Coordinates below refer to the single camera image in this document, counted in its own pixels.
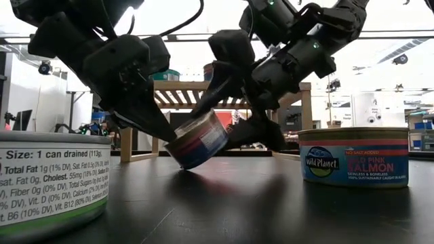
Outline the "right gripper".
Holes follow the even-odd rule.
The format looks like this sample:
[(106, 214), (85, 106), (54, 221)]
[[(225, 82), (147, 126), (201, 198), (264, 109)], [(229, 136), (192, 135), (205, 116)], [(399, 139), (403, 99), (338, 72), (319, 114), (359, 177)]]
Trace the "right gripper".
[[(265, 110), (279, 108), (279, 100), (288, 93), (300, 91), (299, 83), (311, 73), (323, 78), (336, 71), (332, 55), (336, 53), (333, 43), (321, 42), (308, 36), (287, 44), (284, 48), (260, 62), (252, 70), (247, 86), (248, 102), (256, 116)], [(212, 79), (200, 101), (191, 111), (197, 119), (210, 112), (221, 100), (228, 97), (246, 99), (245, 78), (250, 74), (249, 64), (212, 62)], [(261, 143), (267, 148), (285, 149), (285, 139), (280, 126), (269, 119), (240, 120), (228, 130), (228, 142), (224, 149), (240, 148)]]

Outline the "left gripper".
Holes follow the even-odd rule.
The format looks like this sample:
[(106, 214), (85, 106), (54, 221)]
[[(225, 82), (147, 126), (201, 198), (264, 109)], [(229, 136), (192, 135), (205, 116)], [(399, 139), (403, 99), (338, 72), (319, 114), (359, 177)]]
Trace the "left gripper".
[(150, 47), (138, 37), (123, 35), (83, 60), (82, 81), (100, 96), (99, 107), (111, 112), (120, 128), (171, 142), (177, 135), (155, 102), (154, 81), (145, 75), (149, 64)]

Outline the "teal label seafood can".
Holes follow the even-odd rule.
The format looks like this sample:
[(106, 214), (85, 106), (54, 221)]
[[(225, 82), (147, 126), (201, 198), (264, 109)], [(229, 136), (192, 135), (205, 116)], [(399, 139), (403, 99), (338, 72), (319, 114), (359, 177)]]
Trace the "teal label seafood can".
[(167, 69), (166, 71), (152, 75), (154, 81), (179, 81), (180, 73), (177, 70)]

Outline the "Bumble Bee light tuna can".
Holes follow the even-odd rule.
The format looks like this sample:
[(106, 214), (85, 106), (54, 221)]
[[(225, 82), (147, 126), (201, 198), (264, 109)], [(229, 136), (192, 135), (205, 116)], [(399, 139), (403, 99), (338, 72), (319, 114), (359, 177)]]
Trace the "Bumble Bee light tuna can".
[(99, 217), (109, 196), (111, 141), (0, 131), (0, 244), (29, 244)]

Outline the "wooden slatted shelf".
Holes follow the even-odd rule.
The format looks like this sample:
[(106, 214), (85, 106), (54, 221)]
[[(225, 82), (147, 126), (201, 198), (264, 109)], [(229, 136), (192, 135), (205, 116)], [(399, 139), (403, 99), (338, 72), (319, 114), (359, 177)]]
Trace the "wooden slatted shelf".
[[(158, 81), (154, 84), (154, 97), (157, 105), (162, 109), (192, 109), (196, 103), (201, 100), (201, 92), (208, 87), (207, 81)], [(287, 94), (279, 100), (281, 108), (288, 108), (294, 103), (300, 101), (302, 112), (301, 121), (302, 129), (311, 129), (313, 127), (313, 113), (311, 102), (311, 84), (301, 83), (300, 91), (297, 94)], [(229, 97), (216, 106), (217, 109), (228, 110), (248, 110), (250, 105), (245, 99)], [(121, 162), (131, 163), (157, 157), (168, 157), (170, 154), (160, 151), (160, 140), (152, 138), (151, 150), (134, 151), (133, 150), (133, 130), (131, 128), (121, 130), (121, 149), (118, 151)], [(295, 159), (295, 155), (285, 154), (267, 150), (230, 150), (223, 154), (224, 157), (283, 157), (284, 159)]]

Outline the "orange hanging cloth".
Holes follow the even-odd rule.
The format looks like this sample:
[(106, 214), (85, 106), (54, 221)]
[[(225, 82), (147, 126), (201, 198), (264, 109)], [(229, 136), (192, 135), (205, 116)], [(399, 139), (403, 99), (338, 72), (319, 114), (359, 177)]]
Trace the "orange hanging cloth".
[(216, 116), (224, 128), (233, 123), (232, 112), (216, 112)]

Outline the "black floor stand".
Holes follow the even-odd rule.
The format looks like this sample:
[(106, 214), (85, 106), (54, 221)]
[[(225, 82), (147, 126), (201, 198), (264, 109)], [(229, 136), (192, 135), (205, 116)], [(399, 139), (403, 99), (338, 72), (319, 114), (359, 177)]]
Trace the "black floor stand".
[(76, 101), (78, 101), (84, 94), (84, 91), (68, 91), (67, 94), (71, 95), (71, 101), (70, 101), (70, 109), (69, 109), (69, 131), (73, 130), (73, 113), (74, 113), (74, 105)]

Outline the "thin hanging pole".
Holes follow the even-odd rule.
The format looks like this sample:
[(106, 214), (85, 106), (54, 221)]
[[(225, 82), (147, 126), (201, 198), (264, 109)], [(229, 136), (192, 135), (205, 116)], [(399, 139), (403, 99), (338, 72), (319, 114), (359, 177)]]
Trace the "thin hanging pole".
[(328, 102), (327, 102), (327, 108), (329, 112), (329, 122), (330, 125), (332, 125), (332, 103), (331, 103), (331, 81), (330, 81), (330, 75), (328, 75), (328, 84), (327, 84), (327, 94), (328, 94)]

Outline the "long ceiling light strip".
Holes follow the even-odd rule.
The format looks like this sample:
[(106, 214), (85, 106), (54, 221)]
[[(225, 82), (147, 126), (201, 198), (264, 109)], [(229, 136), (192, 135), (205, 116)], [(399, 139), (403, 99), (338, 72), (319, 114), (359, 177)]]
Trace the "long ceiling light strip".
[[(202, 42), (207, 41), (212, 33), (178, 33), (164, 37), (165, 42)], [(365, 30), (362, 31), (360, 40), (398, 40), (398, 39), (433, 39), (434, 29), (425, 30)], [(27, 45), (31, 35), (13, 35), (0, 33), (0, 45)]]

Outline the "black monitor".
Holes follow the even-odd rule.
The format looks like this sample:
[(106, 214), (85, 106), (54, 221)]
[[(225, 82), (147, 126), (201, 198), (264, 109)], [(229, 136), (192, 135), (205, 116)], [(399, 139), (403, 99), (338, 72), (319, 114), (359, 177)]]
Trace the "black monitor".
[(17, 113), (15, 116), (13, 131), (26, 131), (31, 119), (32, 110), (23, 110)]

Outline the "white tall cabinet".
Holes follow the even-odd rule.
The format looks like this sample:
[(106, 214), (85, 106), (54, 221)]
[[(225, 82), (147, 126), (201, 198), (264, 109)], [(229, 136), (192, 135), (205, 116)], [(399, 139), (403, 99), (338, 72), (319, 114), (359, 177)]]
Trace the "white tall cabinet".
[(358, 93), (351, 97), (353, 127), (380, 127), (382, 113), (375, 93)]

